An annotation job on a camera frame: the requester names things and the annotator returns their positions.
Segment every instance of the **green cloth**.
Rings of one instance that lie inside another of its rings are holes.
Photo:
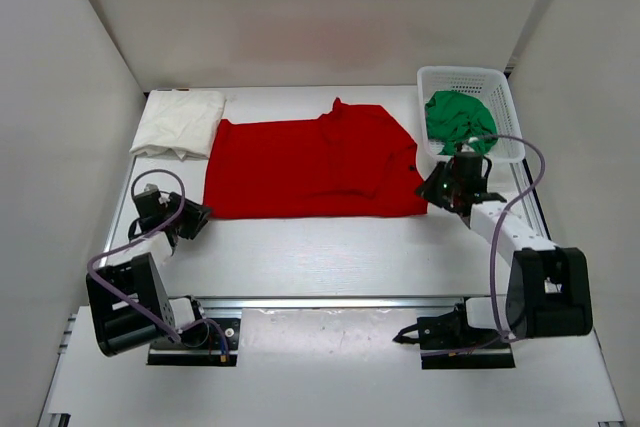
[[[475,97],[460,92],[441,90],[433,94],[424,106],[427,132],[430,139],[444,142],[441,155],[453,155],[456,145],[469,137],[496,134],[496,123],[491,113]],[[486,154],[498,139],[484,139],[469,145]]]

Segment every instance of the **folded white cloth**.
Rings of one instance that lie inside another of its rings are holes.
[[[157,155],[173,150],[209,158],[225,98],[215,90],[154,90],[149,94],[130,152]]]

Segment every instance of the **white laundry basket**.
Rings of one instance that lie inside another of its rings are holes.
[[[444,144],[439,140],[429,139],[427,132],[424,105],[439,90],[454,90],[480,99],[491,112],[498,134],[522,137],[509,84],[502,72],[479,67],[422,67],[418,70],[422,141],[427,154],[434,159],[446,161],[451,158],[439,155]],[[495,163],[520,162],[524,159],[524,145],[513,140],[499,139],[487,157]]]

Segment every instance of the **red fabric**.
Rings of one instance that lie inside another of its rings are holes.
[[[232,124],[213,144],[204,204],[221,219],[425,214],[416,143],[380,105],[315,120]]]

